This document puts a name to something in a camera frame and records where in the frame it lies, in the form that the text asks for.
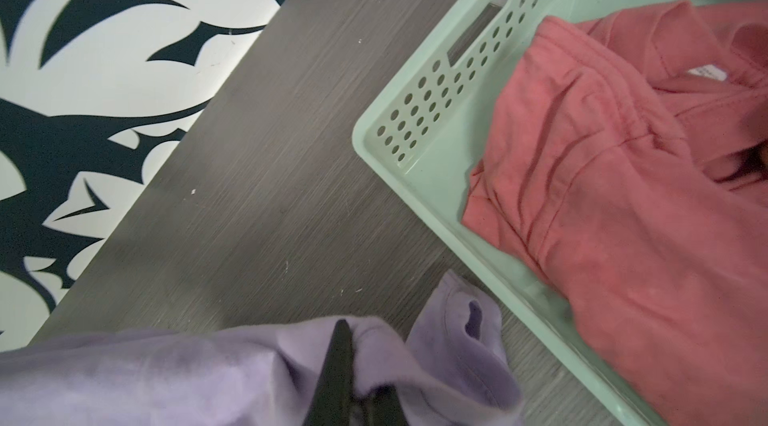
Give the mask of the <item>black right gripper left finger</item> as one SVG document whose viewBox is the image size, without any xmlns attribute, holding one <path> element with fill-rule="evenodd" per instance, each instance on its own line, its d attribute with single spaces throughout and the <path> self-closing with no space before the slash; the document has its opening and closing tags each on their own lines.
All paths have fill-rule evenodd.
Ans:
<svg viewBox="0 0 768 426">
<path fill-rule="evenodd" d="M 350 423 L 354 345 L 346 320 L 336 322 L 304 426 L 347 426 Z"/>
</svg>

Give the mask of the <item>purple t shirt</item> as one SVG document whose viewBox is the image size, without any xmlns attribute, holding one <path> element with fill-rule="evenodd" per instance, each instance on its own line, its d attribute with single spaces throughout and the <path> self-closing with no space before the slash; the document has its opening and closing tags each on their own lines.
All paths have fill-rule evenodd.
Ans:
<svg viewBox="0 0 768 426">
<path fill-rule="evenodd" d="M 330 316 L 205 334 L 59 337 L 1 356 L 5 425 L 302 425 L 337 321 L 354 345 L 348 425 L 393 385 L 408 425 L 519 425 L 523 395 L 501 313 L 453 272 L 407 337 L 377 317 Z"/>
</svg>

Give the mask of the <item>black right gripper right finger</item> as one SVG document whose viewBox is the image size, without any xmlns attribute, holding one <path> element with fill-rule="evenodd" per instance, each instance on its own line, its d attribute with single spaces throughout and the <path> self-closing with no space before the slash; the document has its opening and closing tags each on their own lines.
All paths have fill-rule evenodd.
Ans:
<svg viewBox="0 0 768 426">
<path fill-rule="evenodd" d="M 362 401 L 365 426 L 408 426 L 396 388 L 387 385 L 372 391 Z"/>
</svg>

